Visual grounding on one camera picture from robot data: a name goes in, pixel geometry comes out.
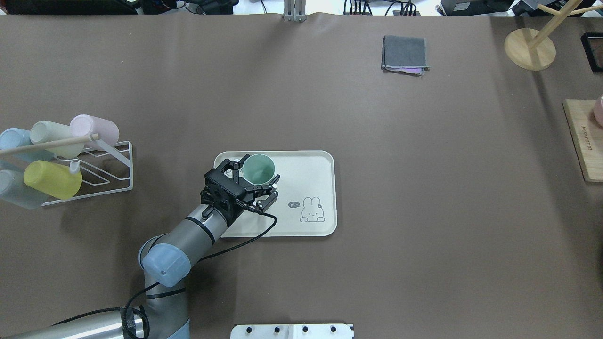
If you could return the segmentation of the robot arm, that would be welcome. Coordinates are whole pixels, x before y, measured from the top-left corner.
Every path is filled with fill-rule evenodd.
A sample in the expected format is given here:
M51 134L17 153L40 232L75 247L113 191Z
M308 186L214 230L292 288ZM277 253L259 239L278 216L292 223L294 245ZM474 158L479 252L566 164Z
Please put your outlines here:
M188 339L185 277L195 264L223 255L208 251L245 211L272 219L280 176L271 157L246 154L223 160L204 176L201 202L172 231L153 237L138 253L145 287L122 307L67 318L17 339Z

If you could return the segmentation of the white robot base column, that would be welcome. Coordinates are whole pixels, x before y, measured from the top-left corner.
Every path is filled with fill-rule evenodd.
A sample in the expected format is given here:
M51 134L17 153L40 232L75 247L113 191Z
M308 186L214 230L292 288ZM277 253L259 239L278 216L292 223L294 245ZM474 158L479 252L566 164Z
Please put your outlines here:
M240 324L234 326L231 339L353 339L352 324Z

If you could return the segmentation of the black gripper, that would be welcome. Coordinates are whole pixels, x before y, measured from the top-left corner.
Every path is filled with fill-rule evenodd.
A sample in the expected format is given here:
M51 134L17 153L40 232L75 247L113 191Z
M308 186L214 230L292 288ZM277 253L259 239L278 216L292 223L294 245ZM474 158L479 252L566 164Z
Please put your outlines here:
M232 225L244 211L238 201L250 206L252 212L265 212L278 197L280 175L262 185L253 184L243 177L243 164L249 158L250 154L234 161L224 159L220 170L212 169L204 176L201 204L215 208L228 225Z

